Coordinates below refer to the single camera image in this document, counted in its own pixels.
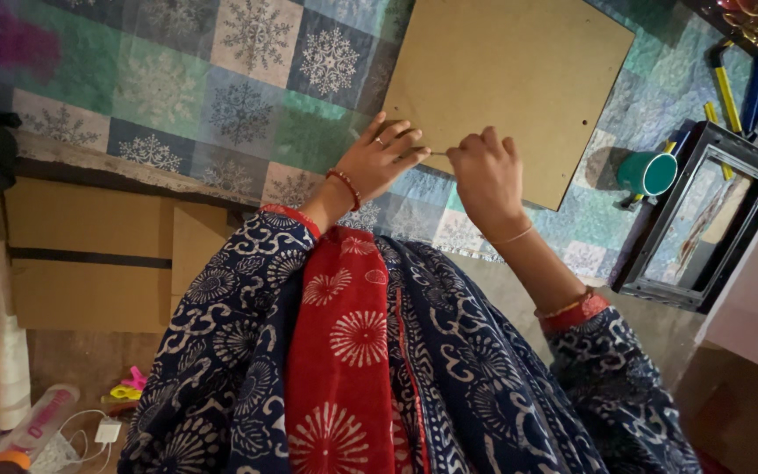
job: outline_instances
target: black tape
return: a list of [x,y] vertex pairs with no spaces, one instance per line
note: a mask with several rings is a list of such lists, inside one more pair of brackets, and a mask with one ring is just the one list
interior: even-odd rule
[[11,258],[26,260],[54,260],[57,262],[103,263],[106,265],[144,266],[171,270],[170,258],[153,256],[115,255],[98,252],[56,251],[52,249],[31,249],[10,247],[7,249]]

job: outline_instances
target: red sleeve cuff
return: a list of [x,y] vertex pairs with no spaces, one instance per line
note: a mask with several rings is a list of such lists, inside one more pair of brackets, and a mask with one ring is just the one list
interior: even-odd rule
[[263,207],[259,208],[259,212],[274,212],[290,217],[303,224],[306,229],[309,229],[309,232],[315,237],[315,240],[320,239],[321,237],[321,231],[318,229],[315,222],[312,221],[309,216],[296,209],[287,208],[286,206],[279,204],[265,204]]
[[601,313],[608,306],[610,306],[610,301],[607,301],[607,298],[600,294],[591,294],[577,305],[571,306],[555,316],[537,317],[540,318],[540,327],[542,327],[543,332],[562,332],[592,319],[593,316]]

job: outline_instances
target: white charger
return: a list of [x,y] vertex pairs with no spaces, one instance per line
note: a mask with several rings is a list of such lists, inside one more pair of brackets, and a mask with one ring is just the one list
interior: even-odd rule
[[99,429],[95,431],[96,443],[115,443],[121,432],[121,421],[110,417],[102,418]]

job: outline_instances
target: person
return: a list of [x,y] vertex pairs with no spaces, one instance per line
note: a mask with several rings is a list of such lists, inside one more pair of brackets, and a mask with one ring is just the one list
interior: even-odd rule
[[615,308],[542,240],[489,126],[447,151],[536,305],[551,371],[439,251],[336,226],[429,156],[378,114],[299,209],[262,207],[174,312],[119,472],[699,472]]

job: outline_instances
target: sleeve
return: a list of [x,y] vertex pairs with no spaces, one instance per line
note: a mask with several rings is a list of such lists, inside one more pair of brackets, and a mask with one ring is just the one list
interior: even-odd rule
[[[255,392],[243,391],[245,380],[264,380],[266,394],[275,390],[275,370],[281,367],[271,368],[286,351],[282,314],[289,312],[291,288],[299,286],[297,276],[318,237],[317,226],[299,211],[269,205],[212,257],[174,310],[133,415],[119,472],[152,471],[171,462],[198,469],[200,463],[212,468],[225,462],[233,412],[256,402],[250,400]],[[258,345],[266,349],[258,362],[263,373],[250,373],[260,371],[251,367]]]
[[611,473],[701,471],[671,394],[615,308],[544,332],[552,372]]

